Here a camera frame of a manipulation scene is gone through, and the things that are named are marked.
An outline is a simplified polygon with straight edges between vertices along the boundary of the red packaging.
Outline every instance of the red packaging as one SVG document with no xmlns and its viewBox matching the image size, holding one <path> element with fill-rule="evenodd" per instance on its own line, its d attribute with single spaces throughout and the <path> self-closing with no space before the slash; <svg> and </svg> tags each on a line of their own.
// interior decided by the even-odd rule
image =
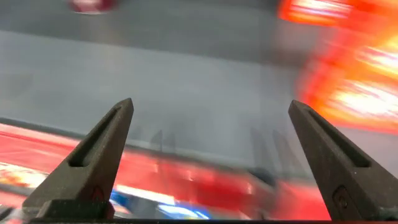
<svg viewBox="0 0 398 224">
<path fill-rule="evenodd" d="M 354 0 L 283 0 L 281 19 L 304 24 L 333 26 L 345 19 Z"/>
<path fill-rule="evenodd" d="M 101 14 L 112 9 L 116 0 L 69 0 L 71 8 L 82 14 Z"/>
<path fill-rule="evenodd" d="M 334 124 L 398 133 L 398 2 L 362 1 L 307 67 L 301 100 Z"/>
</svg>

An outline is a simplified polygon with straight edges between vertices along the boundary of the red object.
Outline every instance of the red object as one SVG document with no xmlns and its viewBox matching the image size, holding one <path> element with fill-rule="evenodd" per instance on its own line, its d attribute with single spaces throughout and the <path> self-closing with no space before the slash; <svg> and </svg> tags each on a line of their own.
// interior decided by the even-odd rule
<svg viewBox="0 0 398 224">
<path fill-rule="evenodd" d="M 340 126 L 397 133 L 398 3 L 361 1 L 306 73 L 302 101 Z"/>
<path fill-rule="evenodd" d="M 101 14 L 112 9 L 116 0 L 69 0 L 75 12 L 84 14 Z"/>
<path fill-rule="evenodd" d="M 344 19 L 354 0 L 283 0 L 281 19 L 319 26 L 333 26 Z"/>
<path fill-rule="evenodd" d="M 0 162 L 49 173 L 78 144 L 77 140 L 0 124 Z M 285 220 L 329 220 L 316 185 L 279 182 L 271 217 Z M 272 188 L 247 172 L 218 170 L 204 164 L 139 151 L 122 155 L 115 189 L 151 192 L 148 197 L 173 198 L 234 217 L 259 219 L 275 200 Z M 15 206 L 12 197 L 0 203 Z"/>
</svg>

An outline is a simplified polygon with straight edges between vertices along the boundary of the gray floor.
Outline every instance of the gray floor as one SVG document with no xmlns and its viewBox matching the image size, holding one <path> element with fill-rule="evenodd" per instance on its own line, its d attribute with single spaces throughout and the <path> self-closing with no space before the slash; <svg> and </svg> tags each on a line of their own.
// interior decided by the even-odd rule
<svg viewBox="0 0 398 224">
<path fill-rule="evenodd" d="M 276 3 L 124 0 L 82 16 L 2 0 L 0 116 L 86 133 L 131 97 L 131 144 L 310 176 L 287 108 L 321 30 L 277 20 Z M 393 136 L 344 132 L 398 173 Z"/>
</svg>

